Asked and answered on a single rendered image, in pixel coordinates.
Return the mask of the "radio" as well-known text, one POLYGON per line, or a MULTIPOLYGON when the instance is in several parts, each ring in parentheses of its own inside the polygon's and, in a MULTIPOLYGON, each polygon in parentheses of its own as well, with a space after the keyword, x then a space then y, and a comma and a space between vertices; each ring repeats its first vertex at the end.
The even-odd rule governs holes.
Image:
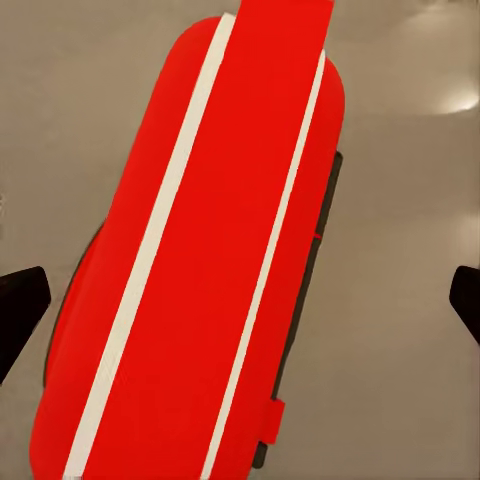
POLYGON ((242 0, 174 42, 50 336, 34 480, 264 466, 342 167, 333 10, 242 0))

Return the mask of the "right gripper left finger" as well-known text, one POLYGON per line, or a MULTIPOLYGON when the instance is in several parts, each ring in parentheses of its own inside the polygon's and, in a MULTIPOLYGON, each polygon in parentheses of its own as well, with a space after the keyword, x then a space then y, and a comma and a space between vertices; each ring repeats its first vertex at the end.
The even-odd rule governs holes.
POLYGON ((0 277, 0 383, 51 304, 41 266, 0 277))

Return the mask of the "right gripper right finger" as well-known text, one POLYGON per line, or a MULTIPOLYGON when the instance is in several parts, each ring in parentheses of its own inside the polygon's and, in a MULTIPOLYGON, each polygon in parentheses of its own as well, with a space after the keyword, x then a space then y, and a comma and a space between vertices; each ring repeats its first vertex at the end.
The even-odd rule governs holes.
POLYGON ((459 266, 452 280, 449 298, 457 314, 480 344, 480 270, 459 266))

